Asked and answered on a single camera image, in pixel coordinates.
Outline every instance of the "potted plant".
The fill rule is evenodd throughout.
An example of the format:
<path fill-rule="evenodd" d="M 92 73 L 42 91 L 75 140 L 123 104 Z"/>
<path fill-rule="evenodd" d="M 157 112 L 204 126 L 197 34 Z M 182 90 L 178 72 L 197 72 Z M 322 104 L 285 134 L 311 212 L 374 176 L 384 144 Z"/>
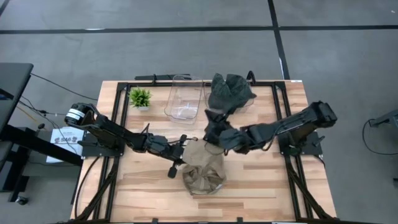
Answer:
<path fill-rule="evenodd" d="M 131 99 L 131 104 L 141 111 L 149 110 L 149 99 L 152 95 L 149 90 L 143 90 L 140 88 L 135 88 L 130 91 L 129 97 Z"/>

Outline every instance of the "white pot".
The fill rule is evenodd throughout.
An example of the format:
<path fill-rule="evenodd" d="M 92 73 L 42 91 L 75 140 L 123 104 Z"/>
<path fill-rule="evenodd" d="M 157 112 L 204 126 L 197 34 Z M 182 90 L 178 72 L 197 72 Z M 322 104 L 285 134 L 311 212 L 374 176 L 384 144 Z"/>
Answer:
<path fill-rule="evenodd" d="M 137 108 L 139 111 L 148 111 L 149 110 L 149 107 L 147 107 L 147 106 L 139 106 Z"/>

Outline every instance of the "cable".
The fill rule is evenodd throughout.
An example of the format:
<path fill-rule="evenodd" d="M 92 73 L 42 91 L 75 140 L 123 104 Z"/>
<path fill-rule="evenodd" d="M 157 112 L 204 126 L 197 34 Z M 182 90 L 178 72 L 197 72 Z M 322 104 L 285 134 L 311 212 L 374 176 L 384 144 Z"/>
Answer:
<path fill-rule="evenodd" d="M 146 134 L 148 134 L 149 124 L 150 124 L 150 123 L 148 123 L 147 126 L 145 126 L 145 128 L 141 131 L 140 134 L 143 134 L 145 131 L 146 131 Z"/>
<path fill-rule="evenodd" d="M 67 115 L 67 114 L 63 114 L 63 113 L 51 113 L 51 112 L 47 112 L 47 111 L 45 111 L 45 110 L 38 110 L 38 109 L 34 108 L 32 102 L 30 102 L 29 99 L 27 99 L 27 98 L 24 97 L 24 96 L 21 96 L 21 98 L 27 100 L 31 106 L 26 105 L 24 102 L 22 102 L 22 101 L 20 100 L 19 102 L 20 102 L 22 105 L 24 105 L 24 106 L 26 106 L 26 107 L 28 107 L 28 108 L 30 108 L 30 109 L 33 109 L 33 110 L 35 110 L 35 111 L 37 111 L 37 112 L 39 112 L 39 113 L 42 113 L 42 114 L 51 114 L 51 115 L 55 115 L 55 116 L 57 116 L 57 115 L 64 115 L 64 116 L 66 116 L 66 115 Z"/>
<path fill-rule="evenodd" d="M 393 155 L 398 155 L 398 152 L 397 153 L 383 153 L 383 152 L 376 152 L 376 151 L 373 151 L 369 146 L 368 146 L 368 144 L 366 143 L 366 141 L 365 141 L 365 127 L 366 127 L 366 124 L 369 124 L 369 126 L 371 125 L 371 121 L 373 121 L 374 119 L 369 119 L 369 120 L 367 120 L 364 124 L 363 124 L 363 128 L 362 128 L 362 141 L 363 141 L 363 143 L 365 144 L 365 146 L 366 146 L 366 148 L 369 150 L 369 151 L 371 151 L 371 152 L 373 152 L 373 153 L 375 153 L 375 154 L 379 154 L 379 155 L 383 155 L 383 156 L 393 156 Z"/>
<path fill-rule="evenodd" d="M 27 106 L 29 109 L 31 109 L 32 111 L 34 111 L 35 113 L 37 113 L 39 116 L 41 116 L 42 118 L 44 118 L 44 119 L 46 119 L 48 122 L 50 122 L 50 124 L 52 124 L 52 127 L 53 127 L 54 129 L 58 129 L 59 133 L 62 135 L 62 137 L 64 138 L 65 142 L 68 144 L 68 146 L 69 146 L 71 149 L 73 149 L 73 151 L 74 151 L 76 154 L 78 154 L 77 151 L 76 151 L 76 149 L 75 149 L 74 147 L 72 147 L 72 146 L 69 144 L 68 139 L 62 134 L 60 127 L 59 127 L 54 121 L 48 119 L 45 115 L 40 114 L 40 113 L 38 112 L 38 110 L 33 106 L 32 102 L 30 102 L 29 99 L 27 99 L 27 98 L 25 98 L 25 97 L 24 97 L 24 99 L 27 100 L 31 106 L 27 106 L 24 102 L 21 102 L 21 101 L 20 101 L 20 103 L 22 103 L 24 106 Z"/>
<path fill-rule="evenodd" d="M 83 185 L 84 181 L 86 180 L 87 175 L 88 175 L 88 173 L 90 172 L 91 168 L 93 168 L 94 164 L 97 162 L 97 160 L 98 160 L 99 158 L 100 158 L 100 157 L 98 156 L 98 157 L 91 163 L 91 165 L 90 165 L 90 166 L 88 167 L 88 169 L 87 169 L 87 172 L 86 172 L 85 176 L 83 177 L 83 180 L 81 180 L 81 182 L 80 182 L 79 188 L 78 188 L 77 193 L 76 193 L 76 200 L 75 200 L 75 218 L 77 218 L 77 204 L 78 204 L 78 201 L 79 201 L 79 195 L 80 195 L 81 186 Z"/>
<path fill-rule="evenodd" d="M 278 133 L 278 131 L 279 131 L 279 129 L 280 129 L 281 127 L 282 127 L 282 125 L 279 125 L 278 128 L 275 130 L 275 132 L 272 134 L 271 142 L 269 142 L 267 148 L 265 148 L 265 149 L 261 148 L 261 150 L 263 150 L 264 152 L 266 152 L 266 151 L 268 151 L 268 150 L 271 148 L 272 143 L 274 142 L 275 136 L 276 136 L 276 134 Z"/>
<path fill-rule="evenodd" d="M 25 110 L 23 110 L 19 106 L 17 106 L 17 108 L 19 110 L 21 110 L 24 114 L 26 114 L 26 116 L 28 116 L 30 119 L 32 119 L 36 124 L 40 125 L 40 123 L 34 117 L 32 117 L 28 112 L 26 112 Z"/>
<path fill-rule="evenodd" d="M 326 164 L 325 164 L 325 161 L 323 161 L 323 159 L 322 159 L 322 155 L 313 155 L 313 156 L 315 156 L 315 158 L 317 158 L 319 161 L 321 161 L 323 166 L 326 168 Z"/>
<path fill-rule="evenodd" d="M 58 86 L 58 87 L 60 87 L 60 88 L 63 88 L 64 90 L 69 91 L 69 92 L 71 92 L 71 93 L 74 93 L 74 94 L 76 94 L 76 95 L 78 95 L 78 96 L 84 97 L 84 98 L 89 99 L 89 100 L 98 101 L 98 99 L 94 99 L 94 98 L 91 98 L 91 97 L 88 97 L 88 96 L 79 94 L 79 93 L 77 93 L 77 92 L 75 92 L 75 91 L 71 91 L 71 90 L 69 90 L 68 88 L 65 88 L 65 87 L 63 87 L 63 86 L 61 86 L 61 85 L 59 85 L 59 84 L 56 84 L 55 82 L 50 81 L 50 80 L 48 80 L 48 79 L 46 79 L 46 78 L 40 77 L 40 76 L 35 75 L 35 74 L 33 74 L 33 73 L 31 73 L 31 75 L 33 75 L 33 76 L 35 76 L 35 77 L 37 77 L 37 78 L 41 78 L 41 79 L 43 79 L 43 80 L 45 80 L 45 81 L 47 81 L 47 82 L 49 82 L 49 83 L 52 83 L 52 84 L 54 84 L 54 85 L 56 85 L 56 86 Z"/>
<path fill-rule="evenodd" d="M 37 164 L 37 165 L 42 165 L 42 166 L 50 166 L 50 167 L 74 167 L 74 166 L 76 166 L 76 165 L 52 165 L 52 164 L 43 164 L 43 163 L 40 163 L 40 162 L 32 162 L 32 161 L 29 161 L 28 160 L 28 163 L 30 163 L 30 164 Z"/>

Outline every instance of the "gray carpet floor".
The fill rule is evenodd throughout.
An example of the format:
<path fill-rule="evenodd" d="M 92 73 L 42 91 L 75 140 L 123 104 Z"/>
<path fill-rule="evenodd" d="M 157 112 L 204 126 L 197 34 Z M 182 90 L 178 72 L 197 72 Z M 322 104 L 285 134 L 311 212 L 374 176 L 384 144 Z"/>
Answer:
<path fill-rule="evenodd" d="M 275 0 L 280 26 L 398 25 L 398 2 Z M 263 0 L 10 0 L 0 30 L 99 29 L 177 26 L 271 26 Z M 320 130 L 326 172 L 337 214 L 344 220 L 396 223 L 398 156 L 369 152 L 361 139 L 369 118 L 398 109 L 398 30 L 281 31 L 291 79 L 303 80 L 309 101 L 328 102 L 337 124 Z M 281 79 L 273 31 L 0 34 L 0 62 L 29 62 L 34 73 L 96 98 L 103 80 L 138 75 L 214 73 Z M 35 77 L 24 92 L 36 108 L 64 113 L 92 101 Z M 52 117 L 59 125 L 63 117 Z M 16 110 L 10 123 L 35 128 Z M 367 129 L 369 145 L 398 152 L 397 130 Z M 2 223 L 66 221 L 76 184 L 75 167 L 29 165 L 26 206 L 0 194 Z"/>

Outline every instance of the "black desk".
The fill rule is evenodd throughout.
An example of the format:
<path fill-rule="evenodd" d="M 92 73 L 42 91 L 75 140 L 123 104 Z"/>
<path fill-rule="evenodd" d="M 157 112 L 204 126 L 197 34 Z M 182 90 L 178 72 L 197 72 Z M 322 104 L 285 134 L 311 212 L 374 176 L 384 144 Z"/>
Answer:
<path fill-rule="evenodd" d="M 23 191 L 27 177 L 22 176 L 30 150 L 81 166 L 79 155 L 37 137 L 29 128 L 8 124 L 29 81 L 33 65 L 29 63 L 0 63 L 0 184 L 1 190 L 13 191 L 9 201 L 15 201 Z M 12 145 L 19 147 L 12 150 Z"/>

